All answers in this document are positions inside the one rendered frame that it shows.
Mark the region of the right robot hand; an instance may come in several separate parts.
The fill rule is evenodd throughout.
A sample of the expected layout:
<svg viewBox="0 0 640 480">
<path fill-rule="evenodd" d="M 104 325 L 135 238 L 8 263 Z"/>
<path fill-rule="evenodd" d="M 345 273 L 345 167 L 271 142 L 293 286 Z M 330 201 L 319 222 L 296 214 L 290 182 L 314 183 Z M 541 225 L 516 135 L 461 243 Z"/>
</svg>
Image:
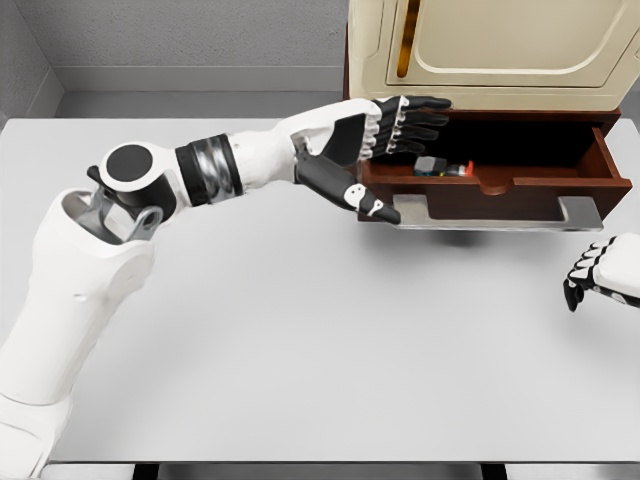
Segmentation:
<svg viewBox="0 0 640 480">
<path fill-rule="evenodd" d="M 563 282 L 571 312 L 587 291 L 640 309 L 640 234 L 624 233 L 594 242 L 581 254 Z"/>
</svg>

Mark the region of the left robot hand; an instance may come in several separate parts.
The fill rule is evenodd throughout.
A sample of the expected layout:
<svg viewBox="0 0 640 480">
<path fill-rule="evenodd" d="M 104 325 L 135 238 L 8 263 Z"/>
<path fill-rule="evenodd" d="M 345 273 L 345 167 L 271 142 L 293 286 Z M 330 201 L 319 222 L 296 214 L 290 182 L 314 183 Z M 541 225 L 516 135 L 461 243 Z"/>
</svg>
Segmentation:
<svg viewBox="0 0 640 480">
<path fill-rule="evenodd" d="M 393 96 L 351 99 L 321 113 L 314 127 L 291 135 L 295 148 L 294 182 L 334 205 L 391 225 L 400 213 L 384 203 L 348 170 L 386 154 L 419 156 L 426 143 L 438 138 L 446 125 L 447 98 Z"/>
</svg>

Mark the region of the cream cabinet with brown base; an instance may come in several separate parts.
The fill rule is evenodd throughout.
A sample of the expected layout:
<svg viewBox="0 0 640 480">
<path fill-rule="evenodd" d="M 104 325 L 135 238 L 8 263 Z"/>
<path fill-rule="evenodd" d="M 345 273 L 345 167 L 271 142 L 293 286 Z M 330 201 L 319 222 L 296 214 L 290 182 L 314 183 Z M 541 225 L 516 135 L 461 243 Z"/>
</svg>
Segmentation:
<svg viewBox="0 0 640 480">
<path fill-rule="evenodd" d="M 611 111 L 640 77 L 640 30 L 609 79 L 597 88 L 470 87 L 391 85 L 387 81 L 392 32 L 399 6 L 420 0 L 350 0 L 348 18 L 348 93 L 352 97 L 432 95 L 452 101 L 454 110 Z M 416 14 L 407 13 L 403 46 L 410 46 Z"/>
</svg>

